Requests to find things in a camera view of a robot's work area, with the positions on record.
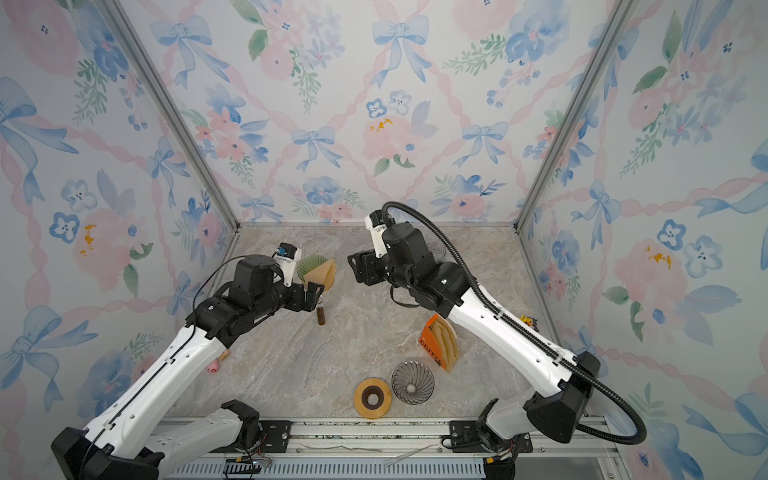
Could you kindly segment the brown paper coffee filter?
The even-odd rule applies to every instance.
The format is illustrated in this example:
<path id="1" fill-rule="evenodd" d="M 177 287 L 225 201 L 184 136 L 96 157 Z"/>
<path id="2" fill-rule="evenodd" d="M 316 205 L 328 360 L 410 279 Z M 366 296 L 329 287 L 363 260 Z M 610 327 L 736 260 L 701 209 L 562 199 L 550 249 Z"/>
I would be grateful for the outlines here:
<path id="1" fill-rule="evenodd" d="M 325 292 L 329 291 L 334 283 L 337 272 L 337 263 L 333 259 L 328 261 L 322 266 L 309 272 L 303 279 L 304 284 L 308 282 L 322 283 L 325 286 Z"/>

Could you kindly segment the green glass dripper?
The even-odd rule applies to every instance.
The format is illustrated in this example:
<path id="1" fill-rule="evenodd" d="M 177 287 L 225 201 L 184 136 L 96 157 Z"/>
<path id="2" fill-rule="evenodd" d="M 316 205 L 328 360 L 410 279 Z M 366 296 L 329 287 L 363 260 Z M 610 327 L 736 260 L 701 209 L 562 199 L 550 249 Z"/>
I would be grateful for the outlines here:
<path id="1" fill-rule="evenodd" d="M 302 258 L 297 266 L 297 274 L 299 278 L 303 280 L 309 272 L 322 266 L 327 261 L 328 258 L 320 254 L 312 254 Z"/>

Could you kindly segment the orange coffee filter pack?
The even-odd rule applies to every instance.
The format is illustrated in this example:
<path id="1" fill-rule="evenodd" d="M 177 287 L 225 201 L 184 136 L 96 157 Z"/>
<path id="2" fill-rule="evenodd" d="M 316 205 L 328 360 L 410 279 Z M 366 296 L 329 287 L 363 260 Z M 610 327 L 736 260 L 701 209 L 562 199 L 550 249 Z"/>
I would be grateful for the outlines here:
<path id="1" fill-rule="evenodd" d="M 419 344 L 446 372 L 451 372 L 460 358 L 458 338 L 453 326 L 438 314 L 425 324 Z"/>

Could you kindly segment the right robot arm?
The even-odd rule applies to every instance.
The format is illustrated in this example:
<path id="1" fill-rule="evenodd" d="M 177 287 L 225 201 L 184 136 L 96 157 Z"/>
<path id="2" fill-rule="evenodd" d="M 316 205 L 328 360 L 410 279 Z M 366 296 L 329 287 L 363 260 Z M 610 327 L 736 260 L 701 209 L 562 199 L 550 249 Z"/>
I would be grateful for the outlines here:
<path id="1" fill-rule="evenodd" d="M 387 282 L 401 288 L 415 306 L 459 325 L 483 340 L 531 384 L 525 398 L 493 400 L 477 428 L 487 444 L 537 431 L 547 438 L 572 440 L 592 395 L 589 382 L 564 366 L 574 354 L 558 345 L 548 356 L 536 346 L 541 336 L 496 302 L 485 289 L 474 291 L 460 266 L 439 262 L 422 233 L 410 223 L 387 225 L 377 214 L 365 220 L 373 247 L 348 256 L 357 282 Z"/>

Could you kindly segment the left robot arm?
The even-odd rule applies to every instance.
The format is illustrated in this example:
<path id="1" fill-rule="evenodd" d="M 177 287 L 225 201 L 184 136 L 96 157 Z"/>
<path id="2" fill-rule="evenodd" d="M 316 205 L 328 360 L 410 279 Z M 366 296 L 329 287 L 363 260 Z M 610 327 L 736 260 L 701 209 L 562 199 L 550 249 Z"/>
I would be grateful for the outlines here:
<path id="1" fill-rule="evenodd" d="M 239 258 L 231 281 L 204 299 L 149 370 L 83 429 L 65 428 L 51 448 L 68 479 L 163 479 L 219 448 L 245 453 L 266 435 L 260 414 L 239 400 L 164 434 L 155 428 L 191 383 L 225 350 L 282 309 L 311 312 L 324 287 L 296 281 L 302 252 Z"/>

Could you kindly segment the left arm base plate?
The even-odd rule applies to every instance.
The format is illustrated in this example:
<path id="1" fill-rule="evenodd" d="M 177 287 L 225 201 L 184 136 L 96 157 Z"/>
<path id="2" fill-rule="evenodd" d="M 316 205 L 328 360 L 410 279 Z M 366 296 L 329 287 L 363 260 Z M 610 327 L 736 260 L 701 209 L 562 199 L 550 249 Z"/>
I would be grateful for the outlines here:
<path id="1" fill-rule="evenodd" d="M 260 420 L 244 426 L 233 443 L 213 453 L 286 453 L 293 423 L 289 420 Z"/>

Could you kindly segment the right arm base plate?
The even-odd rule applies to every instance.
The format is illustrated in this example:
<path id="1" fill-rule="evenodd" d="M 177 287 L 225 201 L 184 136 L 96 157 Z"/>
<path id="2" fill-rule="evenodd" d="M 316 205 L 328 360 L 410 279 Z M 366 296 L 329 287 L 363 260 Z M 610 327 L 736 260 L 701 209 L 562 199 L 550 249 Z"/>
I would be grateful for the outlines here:
<path id="1" fill-rule="evenodd" d="M 503 440 L 486 428 L 478 428 L 475 420 L 451 420 L 449 433 L 441 445 L 454 453 L 503 454 L 505 452 L 532 453 L 529 434 L 520 434 Z"/>

